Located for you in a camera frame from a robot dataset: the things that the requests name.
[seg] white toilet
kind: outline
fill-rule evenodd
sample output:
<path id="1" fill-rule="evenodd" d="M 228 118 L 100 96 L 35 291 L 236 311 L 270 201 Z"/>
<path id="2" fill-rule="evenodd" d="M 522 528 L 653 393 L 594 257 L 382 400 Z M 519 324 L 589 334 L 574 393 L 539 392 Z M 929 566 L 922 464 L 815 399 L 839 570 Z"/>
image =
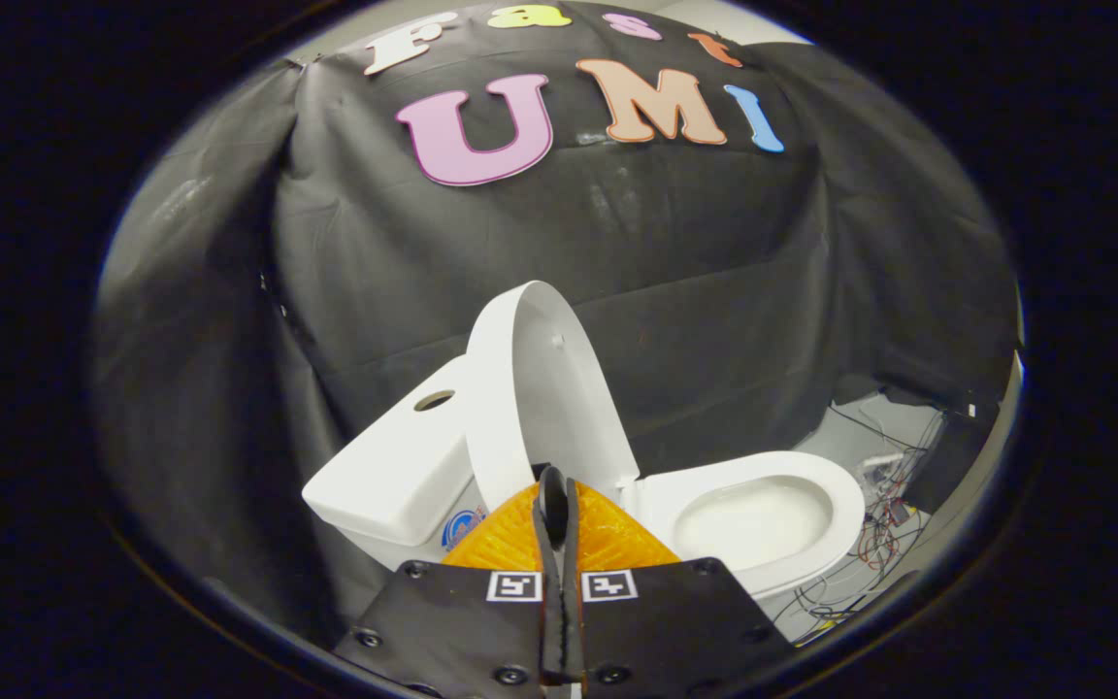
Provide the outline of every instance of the white toilet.
<path id="1" fill-rule="evenodd" d="M 440 404 L 418 410 L 426 402 Z M 683 560 L 720 558 L 758 599 L 828 570 L 864 520 L 855 479 L 821 456 L 768 452 L 641 479 L 589 337 L 541 282 L 493 297 L 467 353 L 370 425 L 303 497 L 394 570 L 439 560 L 453 522 L 475 526 L 541 463 L 609 497 Z"/>

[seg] cable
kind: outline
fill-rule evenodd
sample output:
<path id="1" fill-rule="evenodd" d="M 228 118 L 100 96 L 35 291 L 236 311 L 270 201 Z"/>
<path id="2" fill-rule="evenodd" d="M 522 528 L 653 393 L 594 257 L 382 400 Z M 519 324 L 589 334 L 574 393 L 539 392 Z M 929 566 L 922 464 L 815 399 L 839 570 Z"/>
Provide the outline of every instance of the cable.
<path id="1" fill-rule="evenodd" d="M 864 428 L 869 429 L 870 432 L 872 432 L 874 434 L 878 434 L 880 437 L 889 438 L 889 441 L 892 441 L 896 444 L 900 444 L 900 446 L 908 446 L 910 448 L 922 448 L 922 447 L 920 447 L 920 446 L 918 446 L 916 444 L 910 444 L 910 443 L 907 443 L 904 441 L 901 441 L 901 438 L 891 437 L 891 435 L 887 434 L 885 432 L 882 432 L 882 429 L 875 429 L 875 428 L 873 428 L 873 426 L 866 425 L 864 422 L 858 421 L 853 416 L 845 416 L 842 412 L 835 410 L 835 406 L 826 406 L 826 408 L 828 408 L 828 410 L 835 413 L 836 416 L 841 416 L 841 417 L 843 417 L 843 419 L 846 419 L 846 421 L 855 422 L 858 425 L 864 426 Z"/>
<path id="2" fill-rule="evenodd" d="M 879 426 L 879 433 L 882 433 L 882 445 L 887 446 L 887 447 L 891 447 L 887 443 L 887 427 L 882 425 L 882 421 L 878 419 L 878 417 L 871 416 L 870 413 L 865 412 L 866 404 L 869 404 L 871 402 L 874 402 L 875 399 L 879 398 L 880 395 L 882 395 L 882 394 L 874 395 L 874 397 L 870 398 L 869 402 L 858 403 L 856 404 L 856 412 L 861 413 L 862 416 L 865 416 L 866 421 L 871 421 L 871 422 L 873 422 L 874 424 L 877 424 Z"/>

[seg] letter u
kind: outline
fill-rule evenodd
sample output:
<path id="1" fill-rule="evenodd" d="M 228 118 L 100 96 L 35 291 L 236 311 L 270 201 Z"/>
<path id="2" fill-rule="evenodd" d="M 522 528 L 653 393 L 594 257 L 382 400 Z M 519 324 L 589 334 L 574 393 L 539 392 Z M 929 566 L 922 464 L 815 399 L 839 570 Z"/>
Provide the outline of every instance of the letter u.
<path id="1" fill-rule="evenodd" d="M 485 185 L 523 172 L 550 151 L 555 130 L 541 101 L 546 83 L 549 81 L 544 75 L 527 74 L 485 85 L 485 92 L 502 94 L 515 123 L 513 141 L 493 151 L 475 151 L 468 145 L 459 117 L 459 106 L 468 100 L 468 93 L 461 89 L 418 100 L 400 110 L 395 120 L 408 124 L 413 150 L 425 177 L 452 187 Z"/>

